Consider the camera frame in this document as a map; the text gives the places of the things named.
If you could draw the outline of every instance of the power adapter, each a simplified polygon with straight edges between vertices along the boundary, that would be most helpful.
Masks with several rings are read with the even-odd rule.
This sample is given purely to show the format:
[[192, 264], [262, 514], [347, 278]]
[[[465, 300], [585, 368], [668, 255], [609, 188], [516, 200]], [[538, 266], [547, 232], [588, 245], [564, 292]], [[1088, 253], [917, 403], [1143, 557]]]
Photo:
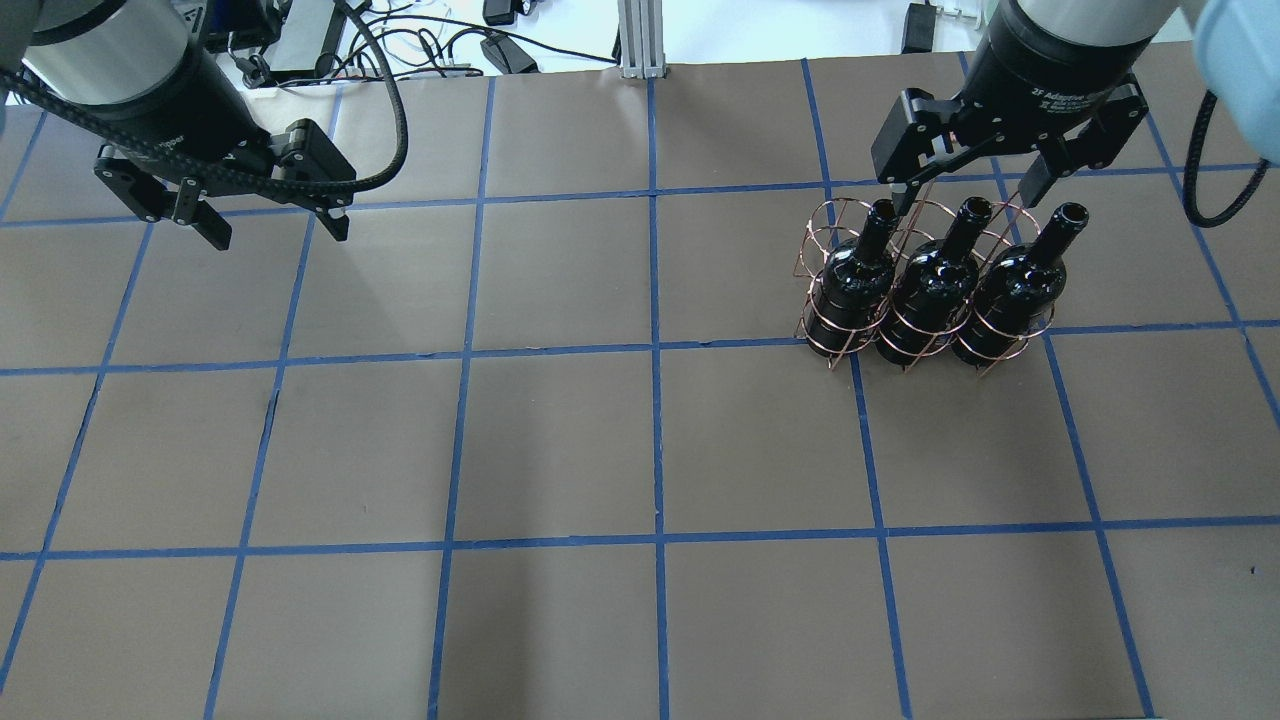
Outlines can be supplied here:
[[515, 24], [524, 6], [521, 0], [484, 0], [484, 22], [489, 27]]
[[538, 63], [516, 41], [506, 35], [492, 33], [480, 41], [480, 51], [502, 74], [536, 73]]
[[938, 9], [929, 4], [911, 3], [906, 6], [902, 26], [902, 54], [932, 53], [933, 28], [938, 23]]

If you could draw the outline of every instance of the copper wire bottle holder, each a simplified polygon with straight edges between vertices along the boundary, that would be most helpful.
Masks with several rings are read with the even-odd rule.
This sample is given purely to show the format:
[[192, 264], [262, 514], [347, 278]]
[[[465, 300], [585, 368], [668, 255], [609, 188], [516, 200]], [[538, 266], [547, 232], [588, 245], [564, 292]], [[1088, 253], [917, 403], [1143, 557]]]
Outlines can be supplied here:
[[[919, 200], [916, 200], [913, 204], [910, 214], [908, 219], [904, 222], [902, 227], [896, 229], [893, 232], [893, 236], [890, 238], [890, 249], [893, 256], [895, 272], [901, 269], [902, 259], [910, 254], [910, 250], [914, 250], [915, 245], [919, 245], [919, 243], [913, 245], [910, 242], [913, 237], [918, 236], [918, 238], [922, 242], [929, 242], [936, 240], [934, 234], [922, 229], [922, 218], [924, 219], [925, 227], [933, 227], [934, 224], [938, 224], [945, 229], [945, 225], [941, 225], [941, 223], [943, 222], [950, 223], [956, 217], [956, 211], [952, 210], [951, 208], [941, 202], [937, 202], [934, 200], [929, 200], [929, 191], [932, 188], [933, 188], [932, 182], [924, 187]], [[982, 237], [988, 238], [988, 242], [984, 242], [983, 245], [989, 245], [989, 247], [973, 249], [973, 255], [978, 260], [979, 272], [986, 272], [987, 266], [1002, 250], [1014, 246], [1014, 242], [1010, 240], [1010, 234], [1012, 233], [1014, 227], [1019, 220], [1025, 220], [1027, 223], [1029, 223], [1030, 227], [1034, 228], [1034, 233], [1039, 234], [1041, 229], [1039, 223], [1036, 222], [1036, 218], [1027, 209], [1016, 204], [1016, 199], [1018, 193], [1014, 193], [1014, 196], [1010, 197], [1009, 200], [997, 201], [992, 204], [995, 206], [996, 213], [1004, 213], [1007, 210], [1012, 213], [1012, 215], [1006, 222], [1004, 229], [1001, 229], [998, 233], [992, 229], [984, 229], [982, 232]], [[969, 350], [978, 357], [989, 361], [989, 365], [979, 369], [979, 373], [982, 375], [986, 375], [987, 373], [991, 372], [992, 368], [995, 368], [1000, 363], [1011, 360], [1021, 355], [1029, 346], [1030, 341], [1043, 334], [1044, 331], [1047, 331], [1048, 327], [1053, 323], [1053, 309], [1051, 307], [1048, 318], [1046, 318], [1042, 323], [1039, 323], [1038, 327], [1032, 328], [1027, 333], [1009, 334], [1004, 331], [995, 328], [986, 316], [974, 313], [973, 299], [968, 297], [965, 299], [964, 304], [960, 307], [957, 307], [956, 311], [947, 319], [945, 328], [936, 332], [923, 331], [920, 328], [916, 328], [906, 318], [904, 318], [902, 313], [892, 302], [892, 297], [895, 295], [893, 291], [897, 290], [897, 286], [901, 282], [901, 275], [899, 277], [899, 279], [893, 282], [893, 290], [890, 291], [884, 301], [881, 302], [881, 306], [873, 314], [872, 323], [869, 323], [868, 325], [861, 328], [844, 328], [836, 323], [829, 322], [827, 318], [824, 318], [822, 314], [817, 311], [817, 299], [818, 293], [822, 290], [823, 266], [826, 265], [827, 258], [831, 255], [831, 251], [837, 245], [847, 240], [855, 240], [859, 237], [858, 231], [845, 224], [846, 215], [849, 215], [851, 219], [859, 218], [863, 217], [865, 214], [865, 210], [869, 209], [870, 209], [869, 202], [854, 197], [836, 197], [818, 205], [818, 208], [814, 209], [814, 211], [809, 215], [809, 222], [805, 223], [804, 236], [800, 240], [800, 251], [796, 255], [795, 266], [792, 268], [792, 275], [797, 278], [809, 279], [809, 290], [805, 293], [804, 306], [800, 310], [800, 320], [796, 324], [795, 337], [799, 340], [805, 340], [812, 345], [815, 345], [819, 348], [831, 354], [831, 356], [827, 359], [828, 369], [835, 370], [836, 366], [840, 365], [840, 361], [844, 357], [863, 350], [864, 347], [872, 345], [873, 342], [883, 340], [893, 350], [901, 352], [905, 356], [911, 357], [911, 361], [902, 368], [902, 372], [905, 373], [909, 372], [911, 368], [914, 368], [915, 364], [919, 363], [922, 359], [942, 352], [952, 342], [960, 342], [961, 345], [964, 345], [966, 350]], [[823, 222], [823, 219], [819, 219], [819, 215], [822, 214], [827, 215], [824, 218], [826, 222]], [[895, 322], [904, 324], [906, 328], [915, 331], [920, 334], [932, 336], [929, 342], [925, 343], [925, 346], [919, 352], [905, 352], [900, 347], [893, 345], [892, 341], [886, 338], [879, 332], [881, 324], [884, 322], [887, 316], [890, 316], [890, 313], [893, 314]], [[810, 337], [806, 323], [810, 314], [815, 315], [817, 320], [824, 324], [827, 328], [838, 331], [841, 333], [847, 332], [849, 340], [845, 342], [845, 346], [840, 348], [827, 347], [820, 342], [815, 341], [813, 337]], [[1001, 354], [1000, 357], [988, 357], [986, 355], [974, 352], [968, 343], [965, 343], [963, 340], [959, 338], [960, 328], [964, 327], [964, 324], [969, 320], [970, 316], [973, 316], [979, 323], [986, 325], [988, 331], [1011, 340], [1012, 345], [1010, 346], [1010, 348], [1006, 350], [1004, 354]]]

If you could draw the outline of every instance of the grid square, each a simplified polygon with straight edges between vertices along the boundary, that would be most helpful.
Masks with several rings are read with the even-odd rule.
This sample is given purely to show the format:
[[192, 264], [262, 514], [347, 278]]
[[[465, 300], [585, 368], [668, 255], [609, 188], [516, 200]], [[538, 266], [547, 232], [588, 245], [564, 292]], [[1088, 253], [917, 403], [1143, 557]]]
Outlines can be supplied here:
[[458, 373], [447, 360], [291, 368], [253, 543], [442, 539]]
[[652, 546], [453, 557], [440, 720], [658, 715]]
[[52, 561], [0, 716], [198, 717], [234, 560]]
[[822, 179], [800, 63], [677, 65], [654, 87], [659, 187]]
[[920, 720], [1137, 717], [1093, 533], [890, 539]]
[[[1187, 163], [1187, 145], [1190, 142], [1196, 113], [1204, 97], [1204, 81], [1196, 65], [1192, 44], [1153, 44], [1133, 67], [1151, 105], [1151, 117], [1160, 128], [1165, 150], [1174, 165], [1181, 168]], [[1231, 114], [1225, 110], [1220, 102], [1213, 113], [1213, 124], [1210, 126], [1208, 140], [1204, 142], [1204, 164], [1256, 163], [1257, 151], [1244, 141]]]
[[133, 223], [0, 229], [0, 366], [101, 363], [141, 240]]
[[886, 524], [1089, 519], [1041, 343], [986, 378], [950, 351], [904, 375], [868, 350], [861, 368]]
[[18, 174], [22, 156], [27, 154], [31, 133], [36, 132], [40, 115], [41, 111], [36, 108], [5, 108], [4, 133], [0, 135], [0, 192], [5, 195]]
[[[1235, 200], [1249, 181], [1251, 172], [1202, 173], [1198, 205], [1204, 215], [1216, 215]], [[1213, 254], [1222, 281], [1231, 293], [1235, 309], [1245, 320], [1280, 318], [1280, 245], [1275, 242], [1280, 228], [1280, 183], [1270, 177], [1258, 187], [1240, 213], [1229, 223], [1201, 232]]]
[[440, 553], [250, 557], [214, 717], [426, 717]]
[[1165, 717], [1280, 707], [1280, 528], [1108, 533], [1152, 703]]
[[271, 370], [108, 375], [54, 547], [234, 546]]
[[808, 279], [791, 277], [822, 191], [658, 199], [662, 338], [788, 337]]
[[648, 352], [471, 364], [457, 536], [653, 532]]
[[113, 361], [278, 357], [306, 227], [302, 215], [255, 217], [218, 252], [195, 231], [157, 225]]
[[[488, 82], [424, 78], [401, 81], [398, 86], [408, 115], [408, 158], [396, 179], [361, 192], [356, 204], [475, 197]], [[381, 83], [344, 87], [333, 137], [358, 177], [385, 168], [396, 152], [396, 123], [387, 88]]]
[[[824, 58], [810, 60], [809, 73], [831, 177], [842, 181], [876, 177], [872, 142], [902, 90], [919, 87], [934, 97], [951, 97], [964, 85], [955, 53]], [[988, 170], [979, 160], [966, 172]]]
[[0, 552], [44, 544], [92, 392], [93, 375], [0, 378]]
[[96, 135], [49, 115], [4, 219], [132, 218], [93, 174], [101, 146]]
[[1089, 209], [1089, 227], [1066, 252], [1069, 277], [1056, 324], [1229, 319], [1169, 176], [1068, 178], [1053, 186], [1037, 215], [1043, 222], [1066, 201]]
[[1280, 512], [1280, 429], [1242, 345], [1236, 331], [1053, 338], [1103, 518]]
[[311, 246], [289, 354], [462, 350], [474, 236], [475, 208], [351, 213]]
[[666, 529], [869, 527], [851, 386], [806, 346], [664, 351]]
[[673, 717], [897, 717], [874, 539], [667, 546]]
[[485, 208], [476, 348], [649, 342], [643, 197]]
[[0, 637], [13, 630], [22, 610], [22, 600], [27, 594], [27, 583], [31, 582], [31, 570], [35, 562], [4, 561], [0, 562]]
[[1272, 392], [1280, 392], [1280, 328], [1249, 328], [1249, 342], [1271, 382]]
[[616, 69], [504, 76], [497, 83], [488, 195], [649, 187], [645, 83]]

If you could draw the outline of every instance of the black cable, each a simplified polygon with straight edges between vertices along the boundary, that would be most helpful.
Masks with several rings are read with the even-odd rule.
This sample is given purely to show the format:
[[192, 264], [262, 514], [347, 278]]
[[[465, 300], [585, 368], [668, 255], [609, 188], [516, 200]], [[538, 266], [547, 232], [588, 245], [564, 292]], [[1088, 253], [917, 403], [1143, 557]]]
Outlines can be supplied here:
[[406, 15], [392, 15], [392, 17], [375, 18], [375, 19], [370, 20], [369, 24], [372, 26], [372, 24], [376, 24], [376, 23], [389, 22], [389, 20], [430, 20], [430, 22], [435, 22], [435, 23], [445, 23], [445, 24], [452, 24], [452, 26], [461, 26], [461, 27], [467, 27], [467, 28], [483, 31], [485, 33], [504, 35], [504, 36], [511, 37], [513, 40], [524, 40], [525, 42], [529, 42], [530, 45], [536, 45], [538, 47], [541, 47], [543, 50], [550, 50], [552, 53], [559, 53], [561, 55], [572, 55], [575, 58], [582, 58], [585, 60], [595, 60], [598, 63], [608, 63], [611, 65], [617, 65], [617, 61], [614, 61], [613, 58], [603, 58], [600, 55], [591, 55], [590, 53], [579, 53], [577, 50], [566, 50], [563, 47], [556, 47], [554, 45], [547, 45], [545, 42], [540, 42], [538, 40], [534, 40], [532, 37], [527, 37], [527, 36], [524, 36], [524, 35], [518, 35], [518, 33], [515, 33], [515, 32], [506, 31], [506, 29], [500, 29], [500, 28], [495, 28], [495, 27], [489, 27], [489, 26], [481, 26], [481, 24], [476, 24], [476, 23], [468, 23], [466, 20], [454, 20], [452, 18], [442, 18], [442, 17], [438, 17], [438, 15], [408, 15], [408, 14], [406, 14]]
[[156, 161], [173, 165], [188, 176], [202, 177], [206, 181], [219, 181], [239, 190], [261, 193], [266, 197], [293, 196], [300, 193], [346, 195], [365, 192], [389, 183], [392, 178], [399, 173], [401, 168], [404, 167], [404, 158], [408, 155], [408, 120], [404, 117], [404, 102], [401, 100], [399, 90], [396, 87], [396, 77], [390, 70], [389, 63], [387, 61], [387, 55], [375, 42], [374, 32], [369, 29], [365, 20], [360, 18], [360, 14], [356, 13], [346, 0], [334, 0], [334, 4], [337, 4], [338, 10], [356, 26], [356, 31], [372, 42], [370, 45], [370, 50], [372, 50], [374, 58], [378, 60], [379, 70], [383, 73], [383, 83], [387, 86], [387, 96], [390, 100], [392, 115], [394, 115], [396, 120], [394, 156], [392, 156], [390, 163], [388, 163], [385, 168], [366, 178], [351, 181], [296, 181], [275, 179], [234, 170], [224, 165], [206, 163], [192, 158], [191, 155], [174, 150], [173, 147], [142, 140], [128, 131], [116, 128], [115, 126], [81, 110], [76, 105], [72, 105], [49, 91], [40, 90], [35, 85], [23, 81], [20, 76], [13, 72], [0, 70], [0, 85], [3, 85], [6, 90], [22, 95], [45, 110], [49, 110], [50, 113], [67, 119], [83, 129], [87, 129], [111, 145], [116, 145], [140, 155], [151, 156]]
[[1183, 210], [1187, 211], [1187, 219], [1202, 228], [1216, 228], [1234, 218], [1244, 208], [1244, 204], [1253, 197], [1258, 186], [1262, 184], [1262, 177], [1267, 174], [1267, 168], [1271, 167], [1271, 163], [1265, 158], [1258, 158], [1258, 167], [1253, 170], [1249, 182], [1244, 183], [1244, 190], [1235, 196], [1235, 200], [1226, 206], [1226, 210], [1212, 218], [1206, 218], [1201, 214], [1196, 190], [1199, 181], [1201, 156], [1204, 152], [1204, 138], [1208, 136], [1208, 122], [1213, 118], [1213, 108], [1216, 106], [1217, 96], [1212, 91], [1206, 90], [1199, 113], [1196, 114], [1196, 124], [1192, 126], [1192, 141], [1187, 147], [1187, 165], [1183, 168]]
[[[376, 35], [375, 37], [376, 37], [376, 40], [379, 42], [381, 42], [383, 40], [385, 40], [387, 37], [393, 36], [393, 35], [408, 35], [408, 36], [411, 36], [413, 40], [416, 40], [419, 42], [419, 45], [421, 45], [421, 50], [426, 55], [426, 59], [422, 60], [422, 61], [411, 61], [411, 60], [406, 60], [403, 58], [398, 58], [396, 55], [392, 55], [393, 58], [396, 58], [397, 60], [399, 60], [401, 63], [403, 63], [403, 64], [406, 64], [406, 65], [408, 65], [411, 68], [422, 68], [422, 67], [425, 67], [428, 64], [433, 64], [433, 65], [435, 64], [436, 51], [430, 47], [429, 42], [421, 35], [419, 35], [419, 31], [412, 31], [412, 29], [408, 29], [408, 28], [392, 28], [392, 29], [383, 31], [381, 33]], [[360, 70], [360, 77], [369, 78], [369, 79], [376, 79], [380, 76], [370, 74], [369, 73], [369, 68], [365, 67], [365, 63], [369, 60], [369, 58], [365, 55], [366, 50], [369, 50], [369, 44], [367, 42], [364, 44], [364, 45], [360, 45], [358, 47], [355, 46], [355, 44], [353, 44], [352, 47], [351, 47], [351, 51], [347, 54], [347, 56], [343, 58], [343, 59], [340, 59], [339, 63], [338, 63], [338, 67], [334, 68], [333, 70], [330, 70], [326, 74], [330, 78], [337, 78], [337, 77], [339, 77], [339, 73], [342, 73], [344, 69], [347, 69], [348, 65], [351, 65], [352, 63], [355, 63], [356, 68]]]
[[453, 44], [457, 42], [460, 38], [466, 37], [468, 35], [480, 35], [483, 37], [489, 37], [489, 33], [485, 32], [485, 29], [481, 29], [481, 28], [468, 27], [468, 28], [465, 28], [465, 29], [460, 29], [458, 32], [453, 33], [453, 36], [449, 37], [449, 40], [445, 41], [445, 44], [444, 44], [444, 55], [447, 58], [449, 58], [449, 60], [453, 60]]

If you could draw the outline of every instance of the bottle opening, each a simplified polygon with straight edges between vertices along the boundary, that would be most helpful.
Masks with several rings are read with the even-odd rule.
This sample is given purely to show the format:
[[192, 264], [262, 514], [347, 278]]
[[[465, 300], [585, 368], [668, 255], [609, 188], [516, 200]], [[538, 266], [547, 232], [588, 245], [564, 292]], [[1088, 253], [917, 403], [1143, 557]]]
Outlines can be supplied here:
[[960, 205], [960, 210], [969, 213], [970, 215], [977, 215], [979, 218], [991, 218], [992, 208], [991, 202], [984, 197], [973, 196]]
[[893, 209], [892, 200], [877, 200], [872, 202], [872, 209], [868, 211], [868, 219], [878, 220], [881, 223], [892, 223], [897, 219], [897, 210]]
[[1062, 214], [1062, 218], [1073, 223], [1089, 222], [1089, 211], [1085, 210], [1084, 205], [1080, 205], [1079, 202], [1064, 202], [1057, 211]]

